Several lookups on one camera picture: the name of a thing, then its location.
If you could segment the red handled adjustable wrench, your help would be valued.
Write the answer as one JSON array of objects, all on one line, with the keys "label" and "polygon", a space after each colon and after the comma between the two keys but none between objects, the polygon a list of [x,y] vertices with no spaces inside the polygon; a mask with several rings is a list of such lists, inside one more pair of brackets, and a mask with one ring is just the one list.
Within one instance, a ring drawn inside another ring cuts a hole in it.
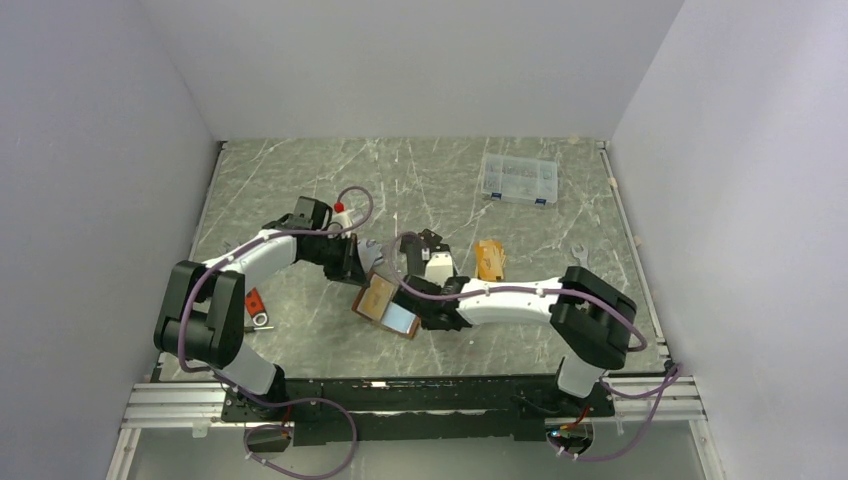
[{"label": "red handled adjustable wrench", "polygon": [[253,288],[247,292],[244,304],[254,327],[268,326],[269,315],[257,288]]}]

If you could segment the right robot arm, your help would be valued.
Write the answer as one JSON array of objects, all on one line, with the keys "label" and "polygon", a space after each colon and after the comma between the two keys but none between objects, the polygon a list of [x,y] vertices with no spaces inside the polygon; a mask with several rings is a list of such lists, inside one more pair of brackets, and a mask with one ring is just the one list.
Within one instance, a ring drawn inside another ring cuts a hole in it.
[{"label": "right robot arm", "polygon": [[518,283],[453,276],[439,285],[407,275],[392,302],[419,317],[426,330],[488,324],[551,328],[567,345],[550,391],[564,415],[578,413],[604,373],[622,369],[630,352],[648,346],[635,326],[635,302],[580,266],[560,277]]}]

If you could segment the aluminium rail frame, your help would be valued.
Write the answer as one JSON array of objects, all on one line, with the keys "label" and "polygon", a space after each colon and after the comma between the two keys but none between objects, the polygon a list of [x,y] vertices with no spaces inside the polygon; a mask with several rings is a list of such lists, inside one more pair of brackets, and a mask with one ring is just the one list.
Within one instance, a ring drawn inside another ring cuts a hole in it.
[{"label": "aluminium rail frame", "polygon": [[[660,384],[657,377],[618,377],[608,382],[630,394],[630,399],[613,397],[615,413],[610,419],[625,432],[626,422],[639,422],[650,410],[653,399],[641,397]],[[225,392],[215,382],[137,383],[133,386],[121,421],[119,440],[106,477],[126,479],[144,429],[187,428],[202,438],[212,427],[226,427],[222,412]],[[706,479],[724,479],[725,470],[717,453],[707,415],[695,379],[679,378],[669,386],[658,406],[654,422],[685,424],[693,438],[695,451]]]}]

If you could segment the brown leather card holder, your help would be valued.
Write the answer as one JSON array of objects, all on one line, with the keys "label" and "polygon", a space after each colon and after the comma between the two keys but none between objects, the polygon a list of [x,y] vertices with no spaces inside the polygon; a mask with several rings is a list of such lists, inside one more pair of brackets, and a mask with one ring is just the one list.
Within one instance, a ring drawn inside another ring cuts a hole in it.
[{"label": "brown leather card holder", "polygon": [[398,287],[375,271],[368,274],[367,280],[368,284],[360,289],[352,304],[352,312],[383,330],[413,339],[420,319],[394,302]]}]

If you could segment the clear plastic organizer box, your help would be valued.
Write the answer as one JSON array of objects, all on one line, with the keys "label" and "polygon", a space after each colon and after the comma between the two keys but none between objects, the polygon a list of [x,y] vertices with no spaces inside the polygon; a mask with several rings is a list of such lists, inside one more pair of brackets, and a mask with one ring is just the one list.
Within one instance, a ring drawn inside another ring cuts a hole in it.
[{"label": "clear plastic organizer box", "polygon": [[558,201],[558,164],[554,160],[486,153],[481,195],[485,199],[539,207]]}]

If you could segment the silver open-end spanner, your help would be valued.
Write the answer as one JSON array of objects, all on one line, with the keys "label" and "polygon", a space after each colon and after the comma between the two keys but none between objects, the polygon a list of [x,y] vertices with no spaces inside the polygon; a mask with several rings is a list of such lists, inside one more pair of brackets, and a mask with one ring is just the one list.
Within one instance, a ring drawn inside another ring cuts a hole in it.
[{"label": "silver open-end spanner", "polygon": [[583,268],[589,268],[589,249],[582,244],[571,246],[571,254],[577,260],[578,265]]}]

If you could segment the single orange card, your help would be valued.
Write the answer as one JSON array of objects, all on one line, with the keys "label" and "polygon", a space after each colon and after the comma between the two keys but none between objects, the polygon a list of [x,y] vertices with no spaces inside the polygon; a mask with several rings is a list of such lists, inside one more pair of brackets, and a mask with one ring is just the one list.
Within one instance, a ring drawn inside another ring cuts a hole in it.
[{"label": "single orange card", "polygon": [[379,322],[384,316],[396,291],[396,286],[378,274],[373,274],[369,284],[361,291],[354,311],[361,316]]}]

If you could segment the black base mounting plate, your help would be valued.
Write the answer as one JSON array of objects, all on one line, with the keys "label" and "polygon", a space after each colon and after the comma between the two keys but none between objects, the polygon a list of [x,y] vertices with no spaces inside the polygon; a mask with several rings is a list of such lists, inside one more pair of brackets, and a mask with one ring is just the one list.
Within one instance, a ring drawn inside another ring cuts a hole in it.
[{"label": "black base mounting plate", "polygon": [[542,441],[550,428],[611,418],[609,394],[594,386],[579,399],[548,374],[290,379],[287,419],[297,446],[329,442],[507,437]]}]

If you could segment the orange card stack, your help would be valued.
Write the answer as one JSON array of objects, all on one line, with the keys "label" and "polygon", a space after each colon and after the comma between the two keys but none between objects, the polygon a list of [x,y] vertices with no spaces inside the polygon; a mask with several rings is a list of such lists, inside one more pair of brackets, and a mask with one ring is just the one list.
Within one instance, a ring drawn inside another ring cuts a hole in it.
[{"label": "orange card stack", "polygon": [[488,282],[505,280],[506,255],[502,244],[496,240],[480,240],[474,245],[475,277]]}]

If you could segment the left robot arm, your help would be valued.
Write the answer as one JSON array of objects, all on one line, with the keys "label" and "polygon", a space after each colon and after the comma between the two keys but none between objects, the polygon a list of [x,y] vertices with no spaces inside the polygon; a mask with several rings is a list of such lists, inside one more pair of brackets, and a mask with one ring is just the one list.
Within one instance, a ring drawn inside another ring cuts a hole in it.
[{"label": "left robot arm", "polygon": [[307,262],[326,279],[362,286],[367,270],[352,219],[342,202],[297,199],[293,212],[263,225],[245,243],[204,262],[185,260],[171,270],[153,333],[155,347],[189,373],[211,371],[248,398],[264,420],[279,417],[289,400],[282,367],[244,341],[247,294],[278,272]]}]

